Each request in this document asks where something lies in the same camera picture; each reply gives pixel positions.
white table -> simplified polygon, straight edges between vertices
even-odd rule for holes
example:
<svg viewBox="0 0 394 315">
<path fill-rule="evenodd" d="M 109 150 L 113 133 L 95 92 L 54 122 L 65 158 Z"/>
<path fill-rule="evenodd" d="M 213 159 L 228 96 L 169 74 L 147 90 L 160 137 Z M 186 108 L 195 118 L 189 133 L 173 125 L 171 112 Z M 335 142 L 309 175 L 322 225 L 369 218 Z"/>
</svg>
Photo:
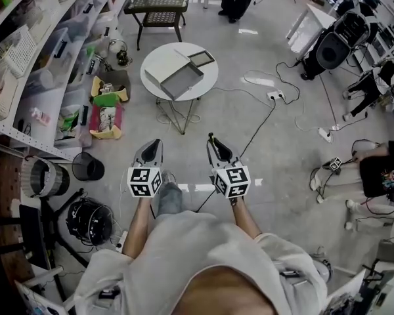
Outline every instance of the white table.
<svg viewBox="0 0 394 315">
<path fill-rule="evenodd" d="M 158 105 L 160 110 L 168 117 L 168 119 L 170 120 L 170 122 L 172 122 L 172 124 L 175 126 L 178 132 L 184 135 L 185 129 L 188 123 L 190 122 L 191 109 L 194 103 L 194 99 L 199 100 L 201 96 L 206 94 L 215 85 L 217 81 L 217 76 L 219 75 L 219 67 L 217 65 L 216 60 L 212 63 L 206 64 L 205 66 L 199 67 L 199 69 L 204 74 L 203 79 L 199 81 L 197 84 L 193 85 L 187 92 L 182 94 L 179 98 L 177 98 L 176 100 L 172 100 L 159 87 L 157 87 L 155 84 L 153 84 L 153 82 L 151 82 L 147 78 L 146 73 L 144 71 L 144 69 L 147 66 L 149 66 L 149 64 L 153 63 L 153 61 L 157 59 L 160 59 L 161 57 L 164 56 L 166 52 L 172 50 L 176 50 L 181 54 L 183 54 L 184 56 L 190 56 L 192 54 L 196 54 L 201 51 L 204 51 L 205 49 L 198 45 L 193 45 L 192 43 L 186 43 L 186 42 L 174 42 L 174 43 L 169 43 L 167 45 L 162 45 L 161 47 L 153 50 L 144 59 L 142 66 L 140 68 L 140 77 L 146 89 L 156 97 L 156 104 Z M 171 117 L 168 115 L 168 113 L 162 108 L 161 99 L 167 100 L 169 107 L 171 108 L 173 117 L 175 118 L 175 121 L 173 121 Z M 190 109 L 188 110 L 188 115 L 185 120 L 184 129 L 182 129 L 181 126 L 179 125 L 173 103 L 180 101 L 187 101 L 187 100 L 191 100 L 191 104 L 190 104 Z"/>
<path fill-rule="evenodd" d="M 323 12 L 322 10 L 319 10 L 318 8 L 315 8 L 310 4 L 307 4 L 307 9 L 305 9 L 305 11 L 301 14 L 301 16 L 296 20 L 296 23 L 290 30 L 289 34 L 286 36 L 288 39 L 290 39 L 294 35 L 294 33 L 301 25 L 302 21 L 308 16 L 308 14 L 318 24 L 318 30 L 315 32 L 312 38 L 310 38 L 307 44 L 305 44 L 305 46 L 300 51 L 297 57 L 298 61 L 302 60 L 302 58 L 305 56 L 307 51 L 313 46 L 315 41 L 320 37 L 321 33 L 336 21 L 336 19 L 333 16 L 328 15 L 327 13 Z"/>
</svg>

power strip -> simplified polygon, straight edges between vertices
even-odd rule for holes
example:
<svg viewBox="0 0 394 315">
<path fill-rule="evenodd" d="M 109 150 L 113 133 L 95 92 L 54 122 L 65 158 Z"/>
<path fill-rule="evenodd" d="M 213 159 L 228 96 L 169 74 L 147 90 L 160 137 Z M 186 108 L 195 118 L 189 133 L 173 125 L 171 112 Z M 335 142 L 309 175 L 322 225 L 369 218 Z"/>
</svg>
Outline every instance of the power strip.
<svg viewBox="0 0 394 315">
<path fill-rule="evenodd" d="M 275 100 L 278 100 L 278 99 L 286 100 L 286 98 L 284 96 L 284 93 L 282 91 L 280 91 L 280 90 L 268 92 L 267 93 L 267 98 L 271 99 L 271 97 L 273 97 Z"/>
<path fill-rule="evenodd" d="M 120 241 L 115 245 L 117 252 L 121 253 L 123 251 L 123 246 L 125 243 L 125 239 L 127 238 L 127 234 L 128 231 L 124 231 L 123 234 L 121 235 Z"/>
<path fill-rule="evenodd" d="M 331 135 L 328 135 L 328 133 L 325 131 L 325 129 L 322 129 L 321 127 L 318 128 L 318 134 L 328 143 L 331 144 Z"/>
</svg>

white cube with marker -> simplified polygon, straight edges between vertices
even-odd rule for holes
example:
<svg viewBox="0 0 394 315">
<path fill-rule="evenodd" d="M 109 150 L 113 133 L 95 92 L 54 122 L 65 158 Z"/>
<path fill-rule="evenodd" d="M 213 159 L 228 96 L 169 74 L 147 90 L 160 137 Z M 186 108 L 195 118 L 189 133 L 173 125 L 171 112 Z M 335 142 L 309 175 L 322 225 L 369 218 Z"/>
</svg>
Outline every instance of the white cube with marker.
<svg viewBox="0 0 394 315">
<path fill-rule="evenodd" d="M 213 169 L 214 185 L 226 198 L 245 196 L 251 178 L 247 166 Z"/>
<path fill-rule="evenodd" d="M 130 167 L 127 185 L 133 197 L 153 198 L 162 184 L 160 168 Z"/>
</svg>

concrete floor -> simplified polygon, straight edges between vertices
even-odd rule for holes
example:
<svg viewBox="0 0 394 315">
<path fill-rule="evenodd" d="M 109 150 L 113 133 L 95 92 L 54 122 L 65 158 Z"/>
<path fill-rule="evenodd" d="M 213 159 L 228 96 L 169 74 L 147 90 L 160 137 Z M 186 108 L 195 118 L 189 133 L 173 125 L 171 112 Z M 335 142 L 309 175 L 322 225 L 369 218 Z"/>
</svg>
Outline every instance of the concrete floor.
<svg viewBox="0 0 394 315">
<path fill-rule="evenodd" d="M 244 75 L 250 81 L 257 78 L 268 82 L 270 79 L 290 101 L 297 95 L 293 87 L 261 72 L 248 71 L 275 74 L 277 63 L 287 62 L 291 65 L 295 62 L 296 53 L 292 50 L 300 48 L 301 42 L 315 31 L 312 22 L 304 23 L 297 38 L 292 39 L 290 49 L 286 34 L 307 3 L 307 0 L 296 1 L 295 4 L 293 0 L 264 0 L 256 6 L 251 5 L 244 17 L 232 25 L 225 17 L 217 15 L 220 0 L 210 0 L 208 9 L 203 9 L 199 0 L 190 0 L 185 13 L 187 25 L 181 30 L 183 41 L 206 48 L 218 61 L 216 87 L 245 89 L 266 102 L 266 92 L 270 89 L 248 83 Z M 209 184 L 211 171 L 206 154 L 208 133 L 213 132 L 219 139 L 227 139 L 242 151 L 271 109 L 246 93 L 213 89 L 202 97 L 194 110 L 201 117 L 201 122 L 191 123 L 185 136 L 180 135 L 174 127 L 158 123 L 156 118 L 160 112 L 155 105 L 156 99 L 142 85 L 139 69 L 148 53 L 160 45 L 177 40 L 175 32 L 162 28 L 145 30 L 141 50 L 136 51 L 138 27 L 133 17 L 121 15 L 120 26 L 129 44 L 129 55 L 134 60 L 128 69 L 132 94 L 130 102 L 124 106 L 123 136 L 119 140 L 93 141 L 89 152 L 99 158 L 106 168 L 102 180 L 79 182 L 72 177 L 69 192 L 64 197 L 53 198 L 51 203 L 57 208 L 74 191 L 83 187 L 89 196 L 110 206 L 121 227 L 127 230 L 137 199 L 133 199 L 128 191 L 124 192 L 120 216 L 119 186 L 123 171 L 130 166 L 137 148 L 155 138 L 163 140 L 163 167 L 170 169 L 177 182 L 183 184 L 184 205 L 194 210 L 212 191 L 205 185 Z M 301 97 L 288 106 L 278 102 L 242 158 L 253 179 L 246 202 L 264 232 L 278 234 L 308 252 L 323 245 L 332 264 L 358 270 L 362 263 L 369 263 L 374 258 L 379 239 L 386 237 L 389 230 L 361 227 L 357 231 L 345 231 L 343 224 L 347 215 L 344 200 L 348 197 L 319 205 L 315 199 L 316 193 L 309 189 L 309 174 L 313 168 L 332 157 L 339 156 L 344 161 L 349 159 L 351 145 L 358 138 L 377 142 L 394 138 L 394 122 L 392 115 L 378 108 L 369 109 L 367 120 L 333 133 L 333 143 L 327 143 L 315 129 L 318 126 L 330 128 L 335 125 L 327 95 L 319 78 L 303 81 L 299 77 L 301 69 L 301 66 L 293 69 L 279 67 L 282 77 L 300 88 Z M 332 73 L 324 73 L 322 78 L 337 121 L 343 124 L 341 116 L 346 113 L 348 106 L 353 108 L 359 99 L 346 102 L 341 92 L 357 77 L 336 69 Z M 176 107 L 186 113 L 188 104 L 178 103 Z M 303 129 L 314 128 L 310 131 L 299 130 L 295 125 L 295 117 L 298 117 L 297 122 Z M 233 221 L 230 204 L 220 195 L 213 195 L 202 211 L 213 213 L 223 221 Z M 64 219 L 60 221 L 60 229 L 77 251 L 89 250 L 68 234 Z M 115 225 L 114 233 L 121 234 Z M 109 242 L 100 246 L 103 247 L 114 248 Z M 89 258 L 91 254 L 85 254 L 84 257 Z M 58 247 L 56 257 L 57 263 L 62 264 L 67 272 L 83 270 L 64 249 Z M 70 274 L 62 278 L 68 293 L 74 291 L 80 277 L 81 274 Z"/>
</svg>

round white table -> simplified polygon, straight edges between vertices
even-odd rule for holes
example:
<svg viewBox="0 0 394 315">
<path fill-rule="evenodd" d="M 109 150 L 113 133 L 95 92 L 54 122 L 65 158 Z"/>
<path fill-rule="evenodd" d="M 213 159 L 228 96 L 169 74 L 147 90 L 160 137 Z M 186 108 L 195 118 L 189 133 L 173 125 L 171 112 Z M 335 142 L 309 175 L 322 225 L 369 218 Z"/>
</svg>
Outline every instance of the round white table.
<svg viewBox="0 0 394 315">
<path fill-rule="evenodd" d="M 199 100 L 201 96 L 206 94 L 216 83 L 217 76 L 219 75 L 219 67 L 217 65 L 216 59 L 214 62 L 206 64 L 204 66 L 200 66 L 199 69 L 204 73 L 203 79 L 199 81 L 197 84 L 193 85 L 187 92 L 182 94 L 179 98 L 172 100 L 169 98 L 159 87 L 157 87 L 151 80 L 149 80 L 146 76 L 144 69 L 149 66 L 156 59 L 160 59 L 164 56 L 164 54 L 168 51 L 176 50 L 183 54 L 184 56 L 190 56 L 192 54 L 199 53 L 204 51 L 205 49 L 198 46 L 193 45 L 192 43 L 185 42 L 174 42 L 169 43 L 167 45 L 162 45 L 159 48 L 153 50 L 147 57 L 144 59 L 142 66 L 140 68 L 140 77 L 142 79 L 143 85 L 146 89 L 152 93 L 156 97 L 156 104 L 160 108 L 160 110 L 168 117 L 170 122 L 175 126 L 175 128 L 182 135 L 185 134 L 185 129 L 190 121 L 191 109 L 194 103 L 194 99 Z M 171 108 L 173 117 L 175 120 L 172 120 L 168 113 L 162 108 L 161 100 L 167 100 L 169 107 Z M 175 109 L 173 107 L 173 102 L 180 102 L 191 100 L 190 109 L 188 111 L 188 115 L 185 120 L 184 129 L 179 125 L 179 121 L 177 119 L 177 115 L 175 114 Z"/>
</svg>

